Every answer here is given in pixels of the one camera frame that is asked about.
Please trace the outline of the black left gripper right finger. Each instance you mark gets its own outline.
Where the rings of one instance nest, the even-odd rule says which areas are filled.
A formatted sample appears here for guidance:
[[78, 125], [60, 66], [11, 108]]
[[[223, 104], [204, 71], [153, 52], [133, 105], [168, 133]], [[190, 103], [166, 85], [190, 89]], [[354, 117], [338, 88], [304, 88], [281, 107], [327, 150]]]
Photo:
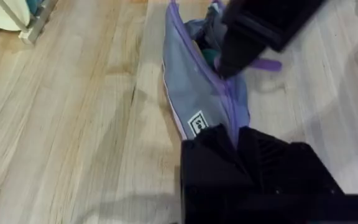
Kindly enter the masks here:
[[237, 154], [265, 194], [344, 193], [313, 148], [305, 142], [286, 142], [245, 126], [239, 130]]

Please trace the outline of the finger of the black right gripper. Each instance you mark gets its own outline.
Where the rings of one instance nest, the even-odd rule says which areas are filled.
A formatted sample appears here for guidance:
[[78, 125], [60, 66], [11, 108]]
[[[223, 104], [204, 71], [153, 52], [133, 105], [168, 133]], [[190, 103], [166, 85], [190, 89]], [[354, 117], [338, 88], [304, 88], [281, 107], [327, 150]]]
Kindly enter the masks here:
[[217, 68], [222, 78], [231, 78], [247, 66], [246, 47], [244, 36], [240, 32], [226, 32]]
[[239, 73], [242, 74], [266, 48], [267, 46], [261, 42], [243, 37], [241, 39], [241, 69]]

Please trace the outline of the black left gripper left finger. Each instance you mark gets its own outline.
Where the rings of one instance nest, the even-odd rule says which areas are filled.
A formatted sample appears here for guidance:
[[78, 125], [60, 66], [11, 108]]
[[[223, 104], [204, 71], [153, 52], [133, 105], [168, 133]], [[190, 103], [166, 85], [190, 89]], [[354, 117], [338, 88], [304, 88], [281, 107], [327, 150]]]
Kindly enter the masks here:
[[203, 129], [182, 142], [181, 189], [189, 198], [236, 197], [254, 191], [223, 125]]

